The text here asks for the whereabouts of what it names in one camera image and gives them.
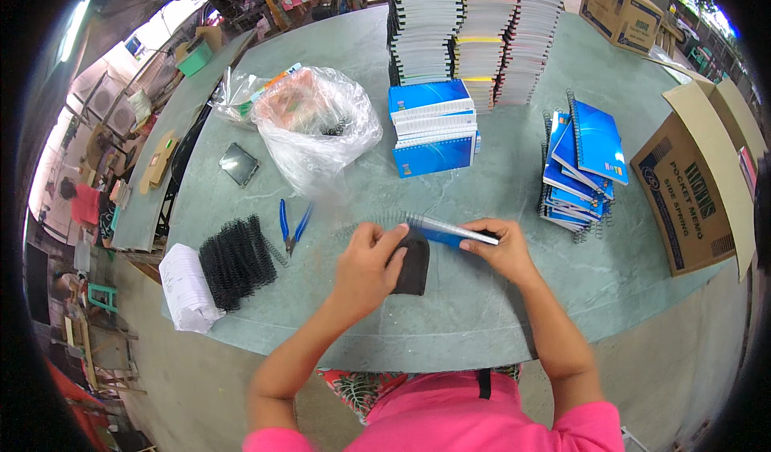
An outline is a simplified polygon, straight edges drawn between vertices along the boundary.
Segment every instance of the wire cutters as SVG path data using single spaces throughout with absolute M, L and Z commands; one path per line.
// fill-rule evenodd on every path
M 289 237 L 289 224 L 287 223 L 287 204 L 283 199 L 278 204 L 278 219 L 281 222 L 281 234 L 284 236 L 284 244 L 286 245 L 286 252 L 289 257 L 292 257 L 294 251 L 294 245 L 300 242 L 300 236 L 305 231 L 305 227 L 308 225 L 308 220 L 311 218 L 311 211 L 313 210 L 313 203 L 308 205 L 308 209 L 300 220 L 300 224 L 297 225 L 297 229 L 294 230 L 294 236 Z

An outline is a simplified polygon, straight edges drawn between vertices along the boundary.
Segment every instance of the black strap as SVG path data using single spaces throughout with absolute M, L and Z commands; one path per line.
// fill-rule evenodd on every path
M 490 369 L 483 368 L 482 370 L 477 370 L 477 381 L 479 382 L 479 398 L 489 400 L 492 393 L 490 388 Z

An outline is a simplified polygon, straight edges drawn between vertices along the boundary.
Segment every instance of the red shirt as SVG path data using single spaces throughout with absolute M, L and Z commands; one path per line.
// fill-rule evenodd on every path
M 345 450 L 623 452 L 618 411 L 611 403 L 574 407 L 549 430 L 522 412 L 514 380 L 492 373 L 490 381 L 490 398 L 480 399 L 475 372 L 410 380 L 372 408 L 369 426 Z M 247 435 L 243 451 L 257 450 L 313 452 L 314 447 L 299 432 L 271 427 Z
M 100 192 L 85 184 L 75 186 L 78 194 L 69 200 L 69 214 L 72 220 L 78 224 L 99 224 L 99 196 Z

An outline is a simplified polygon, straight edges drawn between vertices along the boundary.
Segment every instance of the black pouch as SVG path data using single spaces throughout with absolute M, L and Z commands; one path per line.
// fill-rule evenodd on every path
M 423 296 L 426 291 L 426 276 L 429 273 L 429 242 L 418 227 L 410 227 L 410 232 L 400 241 L 396 249 L 400 247 L 406 247 L 407 254 L 404 256 L 404 264 L 396 281 L 396 288 L 391 294 Z M 391 262 L 392 257 L 393 254 L 389 256 L 386 266 Z

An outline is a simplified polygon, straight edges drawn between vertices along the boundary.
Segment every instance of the green stool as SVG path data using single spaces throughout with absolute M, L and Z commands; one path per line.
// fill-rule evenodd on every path
M 103 293 L 107 297 L 107 303 L 102 303 L 99 300 L 95 299 L 93 296 L 94 291 Z M 104 308 L 107 311 L 117 313 L 118 309 L 115 307 L 115 294 L 118 293 L 118 290 L 111 288 L 109 286 L 102 286 L 101 284 L 93 284 L 89 283 L 89 303 L 92 305 L 99 306 L 100 308 Z

